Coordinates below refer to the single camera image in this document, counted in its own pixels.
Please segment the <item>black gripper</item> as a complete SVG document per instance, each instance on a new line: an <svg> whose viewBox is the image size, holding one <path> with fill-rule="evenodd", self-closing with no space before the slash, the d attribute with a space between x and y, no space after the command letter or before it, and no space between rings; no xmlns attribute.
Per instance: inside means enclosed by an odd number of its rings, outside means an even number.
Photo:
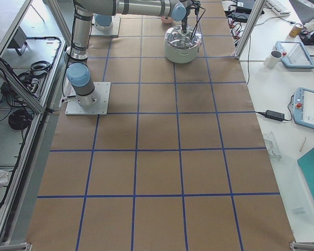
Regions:
<svg viewBox="0 0 314 251"><path fill-rule="evenodd" d="M187 16L191 14L193 10L195 15L199 13L199 1L195 0L183 0L182 4L186 9L186 16L182 19L182 33L187 33Z"/></svg>

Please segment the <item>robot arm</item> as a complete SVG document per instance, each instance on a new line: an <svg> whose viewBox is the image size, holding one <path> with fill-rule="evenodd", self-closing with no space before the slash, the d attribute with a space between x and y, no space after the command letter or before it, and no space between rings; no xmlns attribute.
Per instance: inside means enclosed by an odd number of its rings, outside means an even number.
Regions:
<svg viewBox="0 0 314 251"><path fill-rule="evenodd" d="M171 17L187 24L191 1L74 1L74 25L69 55L75 61L66 71L77 103L82 107L94 106L100 100L87 65L87 47L94 14L112 18L116 14Z"/></svg>
<svg viewBox="0 0 314 251"><path fill-rule="evenodd" d="M174 21L181 21L187 15L186 7L181 1L90 1L85 4L85 8L107 16L145 15L171 17Z"/></svg>

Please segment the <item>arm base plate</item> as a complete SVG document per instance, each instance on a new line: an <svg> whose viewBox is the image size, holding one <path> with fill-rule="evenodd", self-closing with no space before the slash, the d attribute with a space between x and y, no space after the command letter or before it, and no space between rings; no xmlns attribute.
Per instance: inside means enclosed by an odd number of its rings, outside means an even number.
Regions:
<svg viewBox="0 0 314 251"><path fill-rule="evenodd" d="M95 14L92 20L91 36L118 37L120 17Z"/></svg>
<svg viewBox="0 0 314 251"><path fill-rule="evenodd" d="M76 95L73 87L67 100L65 114L68 116L107 115L111 82L94 82L95 89L88 96Z"/></svg>

